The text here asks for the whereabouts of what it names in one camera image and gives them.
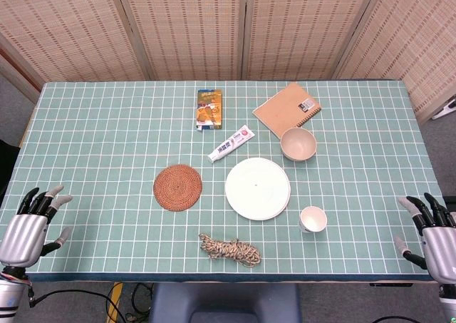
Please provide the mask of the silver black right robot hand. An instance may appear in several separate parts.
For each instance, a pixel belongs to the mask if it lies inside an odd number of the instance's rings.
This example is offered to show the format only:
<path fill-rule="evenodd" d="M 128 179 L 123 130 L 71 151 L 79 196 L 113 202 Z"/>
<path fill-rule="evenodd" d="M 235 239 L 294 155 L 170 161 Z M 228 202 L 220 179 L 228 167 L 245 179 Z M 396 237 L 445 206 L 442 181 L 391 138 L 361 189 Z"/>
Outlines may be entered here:
<path fill-rule="evenodd" d="M 398 253 L 407 261 L 428 271 L 440 284 L 455 283 L 455 213 L 441 205 L 430 193 L 424 194 L 428 204 L 406 196 L 398 203 L 411 215 L 420 236 L 424 255 L 412 253 L 405 242 L 394 237 Z"/>

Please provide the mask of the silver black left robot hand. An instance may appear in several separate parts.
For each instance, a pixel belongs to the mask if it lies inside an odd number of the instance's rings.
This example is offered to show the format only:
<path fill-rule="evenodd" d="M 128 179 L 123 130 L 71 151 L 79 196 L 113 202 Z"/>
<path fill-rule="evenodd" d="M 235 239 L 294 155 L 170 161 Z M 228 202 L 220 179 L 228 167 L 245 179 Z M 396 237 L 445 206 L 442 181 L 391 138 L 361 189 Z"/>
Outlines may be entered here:
<path fill-rule="evenodd" d="M 60 196 L 59 193 L 63 189 L 63 185 L 58 185 L 40 193 L 38 188 L 34 188 L 25 195 L 1 241 L 3 266 L 31 267 L 40 257 L 65 244 L 71 236 L 71 227 L 65 227 L 55 241 L 45 243 L 52 219 L 62 205 L 73 199 L 70 195 Z"/>

